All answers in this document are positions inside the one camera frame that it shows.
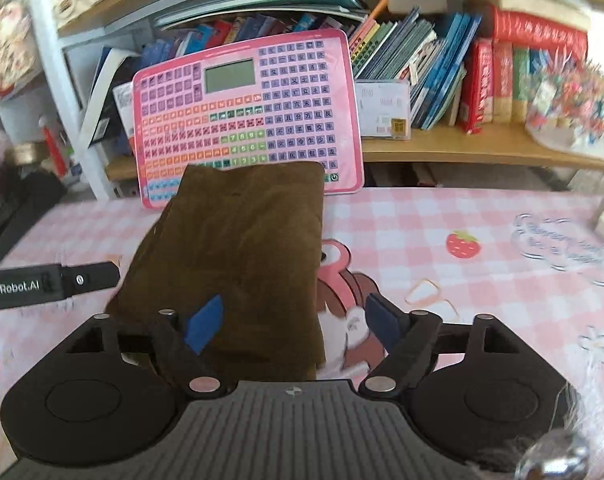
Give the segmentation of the brown corduroy pants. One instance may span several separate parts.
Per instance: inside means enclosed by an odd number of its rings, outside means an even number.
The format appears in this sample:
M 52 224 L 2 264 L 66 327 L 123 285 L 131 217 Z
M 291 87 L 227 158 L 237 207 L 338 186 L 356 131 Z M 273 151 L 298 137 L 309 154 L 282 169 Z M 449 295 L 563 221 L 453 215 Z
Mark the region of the brown corduroy pants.
M 318 162 L 190 166 L 106 307 L 125 323 L 161 309 L 188 320 L 221 299 L 202 356 L 229 380 L 312 380 L 325 362 L 317 318 L 325 170 Z

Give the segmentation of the brass bowl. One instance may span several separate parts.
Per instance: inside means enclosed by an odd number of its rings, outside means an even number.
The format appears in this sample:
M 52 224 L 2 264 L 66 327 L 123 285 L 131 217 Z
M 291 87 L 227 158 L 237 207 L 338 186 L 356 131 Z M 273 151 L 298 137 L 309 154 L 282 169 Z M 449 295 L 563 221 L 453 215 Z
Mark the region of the brass bowl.
M 17 144 L 6 151 L 6 161 L 14 166 L 39 165 L 48 157 L 47 144 L 42 141 Z

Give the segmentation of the pink checkered cartoon desk mat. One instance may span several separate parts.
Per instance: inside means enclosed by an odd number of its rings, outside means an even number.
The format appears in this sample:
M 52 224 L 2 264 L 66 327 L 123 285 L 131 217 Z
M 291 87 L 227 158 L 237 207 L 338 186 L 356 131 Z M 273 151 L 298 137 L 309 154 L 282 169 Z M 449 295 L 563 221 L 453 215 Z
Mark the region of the pink checkered cartoon desk mat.
M 576 387 L 587 372 L 604 379 L 604 242 L 591 221 L 600 197 L 575 193 L 463 188 L 364 188 L 329 196 L 323 207 L 323 242 L 328 244 L 329 278 L 345 268 L 377 283 L 382 294 L 409 312 L 418 308 L 445 322 L 470 323 L 490 313 L 505 322 Z M 116 258 L 125 274 L 134 252 L 160 210 L 141 200 L 59 205 L 20 240 L 3 268 L 61 262 L 80 264 Z M 454 234 L 478 239 L 480 252 L 458 258 Z M 113 292 L 32 308 L 0 312 L 0 401 L 40 358 L 89 314 L 104 310 Z M 466 471 L 424 470 L 427 456 L 373 457 L 356 451 L 347 437 L 293 437 L 275 430 L 268 415 L 282 402 L 249 396 L 256 422 L 231 422 L 229 451 L 186 442 L 203 451 L 204 479 L 239 474 L 239 479 L 462 479 Z M 470 471 L 470 479 L 478 479 Z

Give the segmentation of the white leaning book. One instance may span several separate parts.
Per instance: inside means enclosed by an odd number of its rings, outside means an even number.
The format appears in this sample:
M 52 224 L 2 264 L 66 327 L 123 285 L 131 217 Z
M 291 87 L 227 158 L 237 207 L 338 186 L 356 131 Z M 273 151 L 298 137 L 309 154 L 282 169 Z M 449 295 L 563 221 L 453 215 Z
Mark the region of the white leaning book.
M 94 77 L 80 130 L 81 148 L 116 139 L 126 132 L 120 108 L 132 102 L 131 82 L 140 55 L 132 50 L 105 47 Z

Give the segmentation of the red dictionary book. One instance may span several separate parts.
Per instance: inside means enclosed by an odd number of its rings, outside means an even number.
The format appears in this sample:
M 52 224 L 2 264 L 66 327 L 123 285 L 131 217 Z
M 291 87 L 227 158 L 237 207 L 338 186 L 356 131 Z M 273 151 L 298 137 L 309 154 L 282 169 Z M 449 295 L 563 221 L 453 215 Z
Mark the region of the red dictionary book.
M 466 55 L 458 125 L 466 134 L 477 134 L 484 124 L 486 102 L 492 91 L 492 40 L 477 38 Z

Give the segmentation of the pink learning keyboard tablet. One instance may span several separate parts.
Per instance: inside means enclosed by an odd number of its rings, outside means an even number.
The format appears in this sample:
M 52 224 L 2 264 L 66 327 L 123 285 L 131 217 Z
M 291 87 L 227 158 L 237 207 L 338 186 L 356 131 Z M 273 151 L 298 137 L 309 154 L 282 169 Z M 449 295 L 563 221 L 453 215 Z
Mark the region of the pink learning keyboard tablet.
M 142 205 L 161 209 L 190 165 L 319 162 L 328 195 L 364 185 L 349 40 L 290 32 L 173 58 L 133 78 Z

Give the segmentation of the wooden shelf board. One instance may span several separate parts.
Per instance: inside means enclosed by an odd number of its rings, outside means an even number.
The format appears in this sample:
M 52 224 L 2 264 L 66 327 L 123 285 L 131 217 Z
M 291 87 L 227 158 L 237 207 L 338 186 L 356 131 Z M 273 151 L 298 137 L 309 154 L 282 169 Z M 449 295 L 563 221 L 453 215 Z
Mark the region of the wooden shelf board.
M 455 164 L 514 165 L 594 169 L 604 172 L 604 160 L 549 150 L 521 125 L 485 125 L 466 134 L 457 127 L 415 130 L 409 140 L 365 139 L 364 162 L 454 162 Z

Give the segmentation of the blue books row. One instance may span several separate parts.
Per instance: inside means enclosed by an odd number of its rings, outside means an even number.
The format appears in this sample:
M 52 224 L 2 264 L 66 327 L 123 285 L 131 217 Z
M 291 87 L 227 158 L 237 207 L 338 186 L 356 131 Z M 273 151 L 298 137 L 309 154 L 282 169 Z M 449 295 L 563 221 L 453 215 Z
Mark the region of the blue books row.
M 137 70 L 163 63 L 173 58 L 195 54 L 204 50 L 228 46 L 234 42 L 256 40 L 263 37 L 306 32 L 317 21 L 313 14 L 305 13 L 294 22 L 266 15 L 238 16 L 235 21 L 217 20 L 212 24 L 199 24 L 188 30 L 174 30 L 169 38 L 159 38 L 142 49 L 140 58 L 133 58 L 125 75 L 115 76 L 116 81 L 129 81 Z M 305 48 L 321 47 L 320 40 L 302 41 L 297 44 L 276 44 L 259 49 L 261 76 L 277 77 L 282 80 L 272 84 L 274 88 L 287 84 L 317 84 L 328 81 L 329 65 L 325 52 L 305 51 Z

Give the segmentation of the white orange box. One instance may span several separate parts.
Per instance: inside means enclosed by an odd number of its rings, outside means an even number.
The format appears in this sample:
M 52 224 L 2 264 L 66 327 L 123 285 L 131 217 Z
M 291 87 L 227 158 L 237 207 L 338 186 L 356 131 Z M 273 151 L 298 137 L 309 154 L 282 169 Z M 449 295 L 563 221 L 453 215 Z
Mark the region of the white orange box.
M 135 151 L 133 83 L 128 81 L 125 84 L 119 84 L 113 88 L 112 93 L 128 144 L 130 144 L 131 150 Z

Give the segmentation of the red tassel ornament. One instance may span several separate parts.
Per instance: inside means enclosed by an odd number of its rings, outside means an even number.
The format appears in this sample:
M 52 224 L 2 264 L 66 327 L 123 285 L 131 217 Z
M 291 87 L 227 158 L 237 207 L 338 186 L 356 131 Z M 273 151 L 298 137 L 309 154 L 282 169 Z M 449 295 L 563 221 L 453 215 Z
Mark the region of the red tassel ornament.
M 55 173 L 58 178 L 63 179 L 68 172 L 68 163 L 62 154 L 57 137 L 52 132 L 52 129 L 49 128 L 47 118 L 44 115 L 40 115 L 40 118 L 38 118 L 38 125 L 45 138 L 49 156 L 54 164 Z

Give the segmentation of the black box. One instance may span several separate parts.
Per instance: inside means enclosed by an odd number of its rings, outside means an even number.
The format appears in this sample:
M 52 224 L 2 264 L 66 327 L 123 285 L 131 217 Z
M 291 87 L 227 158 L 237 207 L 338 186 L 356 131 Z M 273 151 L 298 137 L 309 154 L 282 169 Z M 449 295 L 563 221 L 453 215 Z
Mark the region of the black box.
M 24 178 L 8 168 L 0 171 L 0 263 L 66 194 L 49 171 L 35 170 Z

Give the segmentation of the white bookshelf upright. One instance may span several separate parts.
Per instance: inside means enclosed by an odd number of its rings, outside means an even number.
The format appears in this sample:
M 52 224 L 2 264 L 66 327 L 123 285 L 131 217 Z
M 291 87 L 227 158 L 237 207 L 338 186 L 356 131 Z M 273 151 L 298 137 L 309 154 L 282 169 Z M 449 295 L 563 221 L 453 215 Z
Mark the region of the white bookshelf upright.
M 96 148 L 83 148 L 80 141 L 81 107 L 66 57 L 59 41 L 50 0 L 28 0 L 40 61 L 54 99 L 61 124 L 97 200 L 114 200 L 116 192 L 108 180 Z

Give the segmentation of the colourful candy bouquet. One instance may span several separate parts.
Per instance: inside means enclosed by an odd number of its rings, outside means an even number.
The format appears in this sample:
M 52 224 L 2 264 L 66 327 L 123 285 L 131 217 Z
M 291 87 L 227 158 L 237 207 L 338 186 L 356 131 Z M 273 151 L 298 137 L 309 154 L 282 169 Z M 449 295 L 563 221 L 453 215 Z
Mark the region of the colourful candy bouquet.
M 527 133 L 549 150 L 604 162 L 604 77 L 569 53 L 546 53 L 530 75 Z

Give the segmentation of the clear plastic card case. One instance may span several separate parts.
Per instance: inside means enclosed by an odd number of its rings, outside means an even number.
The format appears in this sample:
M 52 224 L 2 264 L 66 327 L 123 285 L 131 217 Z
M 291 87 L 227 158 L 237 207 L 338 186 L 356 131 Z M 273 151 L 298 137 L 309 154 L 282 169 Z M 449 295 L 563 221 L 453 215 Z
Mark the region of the clear plastic card case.
M 409 140 L 410 90 L 408 80 L 357 80 L 355 93 L 360 136 Z

